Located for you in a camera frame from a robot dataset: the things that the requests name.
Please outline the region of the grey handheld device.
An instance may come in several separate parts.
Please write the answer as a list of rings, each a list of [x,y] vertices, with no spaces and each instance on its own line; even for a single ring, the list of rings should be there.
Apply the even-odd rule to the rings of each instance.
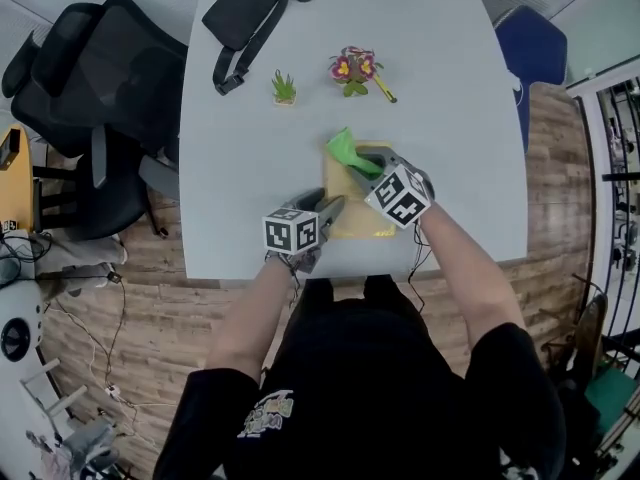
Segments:
[[[56,434],[52,444],[30,430],[25,437],[40,454],[40,464],[28,472],[28,480],[122,480],[115,470],[119,459],[115,426],[103,417],[83,424],[67,438]]]

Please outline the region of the tan wooden cutting board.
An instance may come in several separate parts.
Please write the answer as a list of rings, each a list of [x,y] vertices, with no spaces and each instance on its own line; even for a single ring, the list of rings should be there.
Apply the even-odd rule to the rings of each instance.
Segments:
[[[327,150],[323,157],[323,182],[328,199],[345,198],[345,206],[330,228],[332,240],[388,239],[396,235],[396,225],[365,202],[365,192]]]

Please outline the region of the black sling bag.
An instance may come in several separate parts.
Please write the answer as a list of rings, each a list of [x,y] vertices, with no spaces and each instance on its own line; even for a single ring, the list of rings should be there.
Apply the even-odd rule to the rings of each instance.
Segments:
[[[220,95],[225,96],[244,83],[251,64],[284,15],[288,2],[216,0],[205,13],[203,25],[222,45],[212,74]]]

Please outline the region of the person's black trousers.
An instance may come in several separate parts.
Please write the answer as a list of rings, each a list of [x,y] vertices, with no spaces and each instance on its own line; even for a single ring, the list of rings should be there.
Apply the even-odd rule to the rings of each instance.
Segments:
[[[368,276],[362,298],[334,299],[334,288],[328,278],[310,279],[292,312],[292,317],[309,319],[330,313],[347,314],[386,312],[416,325],[424,322],[413,303],[400,291],[390,275]]]

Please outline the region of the potted flowering plant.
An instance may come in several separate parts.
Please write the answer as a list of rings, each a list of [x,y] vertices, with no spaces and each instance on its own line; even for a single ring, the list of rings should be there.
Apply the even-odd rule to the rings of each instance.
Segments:
[[[377,80],[379,72],[384,70],[373,50],[356,46],[344,47],[330,60],[330,77],[341,87],[345,98],[366,96],[369,93],[367,84]]]

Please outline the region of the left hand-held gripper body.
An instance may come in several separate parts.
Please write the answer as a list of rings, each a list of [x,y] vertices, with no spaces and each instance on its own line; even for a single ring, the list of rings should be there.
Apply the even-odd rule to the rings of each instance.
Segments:
[[[262,219],[266,257],[277,257],[294,272],[311,274],[326,242],[327,218],[319,212],[281,207]]]

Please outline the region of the blue chair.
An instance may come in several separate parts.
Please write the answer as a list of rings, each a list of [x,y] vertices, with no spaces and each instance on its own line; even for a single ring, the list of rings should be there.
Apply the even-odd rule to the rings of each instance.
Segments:
[[[529,147],[530,90],[536,83],[562,85],[567,73],[568,41],[544,16],[526,5],[504,12],[494,22],[506,68],[516,74],[524,96],[518,112],[524,153]]]

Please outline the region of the black metal shelf rack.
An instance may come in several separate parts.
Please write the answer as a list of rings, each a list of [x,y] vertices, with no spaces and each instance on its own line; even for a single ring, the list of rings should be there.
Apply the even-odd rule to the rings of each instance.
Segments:
[[[607,298],[602,333],[640,354],[640,76],[577,101],[591,169],[588,276]]]

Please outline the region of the white round device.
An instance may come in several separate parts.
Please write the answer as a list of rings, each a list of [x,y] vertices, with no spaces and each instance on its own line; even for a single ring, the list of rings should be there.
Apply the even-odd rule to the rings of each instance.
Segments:
[[[0,289],[0,384],[17,390],[26,407],[19,380],[43,365],[37,351],[43,337],[43,305],[34,281],[18,281]]]

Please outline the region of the round wooden table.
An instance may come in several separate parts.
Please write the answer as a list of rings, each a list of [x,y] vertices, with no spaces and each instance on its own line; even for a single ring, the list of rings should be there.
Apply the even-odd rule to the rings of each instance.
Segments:
[[[6,171],[0,171],[0,222],[15,221],[18,229],[32,231],[34,176],[29,140],[21,125],[12,124],[0,135],[0,142],[10,128],[21,132],[20,152]]]

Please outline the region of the green cloth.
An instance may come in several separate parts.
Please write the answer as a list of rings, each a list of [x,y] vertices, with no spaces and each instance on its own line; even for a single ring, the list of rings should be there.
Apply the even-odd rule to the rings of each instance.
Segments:
[[[361,157],[357,153],[356,143],[349,127],[343,128],[330,139],[326,144],[326,148],[338,163],[357,169],[371,179],[375,179],[384,173],[382,166]]]

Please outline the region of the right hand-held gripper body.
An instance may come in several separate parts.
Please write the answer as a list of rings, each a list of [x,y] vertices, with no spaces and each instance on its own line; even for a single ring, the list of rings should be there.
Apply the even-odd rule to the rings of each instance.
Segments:
[[[435,200],[429,176],[404,161],[390,173],[381,175],[376,188],[365,196],[371,208],[401,229],[413,224]]]

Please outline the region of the yellow utility knife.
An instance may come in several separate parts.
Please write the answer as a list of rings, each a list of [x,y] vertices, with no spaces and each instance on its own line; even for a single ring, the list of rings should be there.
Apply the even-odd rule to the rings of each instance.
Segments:
[[[382,79],[380,78],[380,76],[378,74],[375,74],[373,76],[373,80],[375,81],[376,85],[379,87],[379,89],[382,91],[382,93],[385,95],[385,97],[387,98],[387,100],[390,103],[396,103],[397,102],[396,96],[389,89],[389,87],[382,81]]]

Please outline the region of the person's left forearm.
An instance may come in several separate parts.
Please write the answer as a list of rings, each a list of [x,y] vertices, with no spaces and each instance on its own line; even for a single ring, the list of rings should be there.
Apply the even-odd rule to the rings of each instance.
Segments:
[[[291,278],[283,260],[271,257],[265,262],[216,329],[205,361],[207,369],[231,369],[255,382],[260,380]]]

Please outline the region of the white wooden frame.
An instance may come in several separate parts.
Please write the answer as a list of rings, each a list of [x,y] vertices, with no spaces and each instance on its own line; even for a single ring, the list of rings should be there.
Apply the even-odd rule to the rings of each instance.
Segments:
[[[19,380],[21,393],[43,420],[53,421],[88,393],[88,387],[82,384],[64,394],[57,387],[52,374],[60,365],[61,361],[55,358]]]

